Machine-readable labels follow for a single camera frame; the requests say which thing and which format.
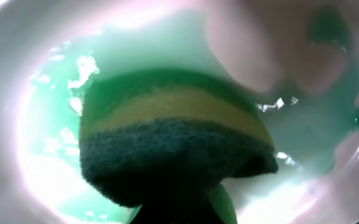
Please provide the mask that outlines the green yellow sponge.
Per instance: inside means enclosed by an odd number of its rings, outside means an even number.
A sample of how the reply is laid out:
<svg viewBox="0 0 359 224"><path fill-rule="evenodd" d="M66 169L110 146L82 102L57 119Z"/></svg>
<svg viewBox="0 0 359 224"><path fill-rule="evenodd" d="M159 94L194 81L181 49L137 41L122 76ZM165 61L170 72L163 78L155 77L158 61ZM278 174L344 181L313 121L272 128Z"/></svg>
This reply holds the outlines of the green yellow sponge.
<svg viewBox="0 0 359 224"><path fill-rule="evenodd" d="M96 80L79 130L83 178L132 223L234 223L227 178L274 174L268 130L237 87L186 70Z"/></svg>

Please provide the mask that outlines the white plate tray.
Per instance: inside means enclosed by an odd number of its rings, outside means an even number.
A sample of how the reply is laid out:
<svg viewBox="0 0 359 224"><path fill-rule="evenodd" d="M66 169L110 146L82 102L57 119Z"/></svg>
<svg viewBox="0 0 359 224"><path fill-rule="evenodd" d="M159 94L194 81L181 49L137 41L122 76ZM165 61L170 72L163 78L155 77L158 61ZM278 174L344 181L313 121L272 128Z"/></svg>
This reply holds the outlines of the white plate tray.
<svg viewBox="0 0 359 224"><path fill-rule="evenodd" d="M228 179L238 223L359 223L359 1L0 1L0 223L127 223L82 178L96 80L168 68L230 81L277 174Z"/></svg>

